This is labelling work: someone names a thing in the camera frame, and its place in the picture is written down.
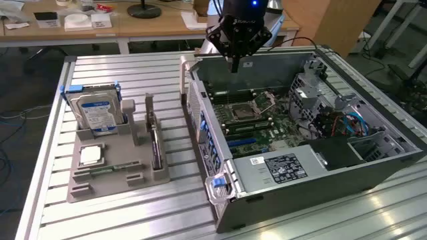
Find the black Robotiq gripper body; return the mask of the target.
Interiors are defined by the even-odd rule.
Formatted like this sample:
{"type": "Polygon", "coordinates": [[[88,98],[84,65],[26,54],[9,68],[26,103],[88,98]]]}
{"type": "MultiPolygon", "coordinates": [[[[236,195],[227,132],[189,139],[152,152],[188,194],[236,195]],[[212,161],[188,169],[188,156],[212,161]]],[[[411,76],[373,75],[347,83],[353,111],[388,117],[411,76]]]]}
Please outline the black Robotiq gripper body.
{"type": "Polygon", "coordinates": [[[241,58],[252,55],[268,40],[264,26],[265,0],[225,0],[223,2],[220,30],[225,35],[225,56],[241,58]]]}

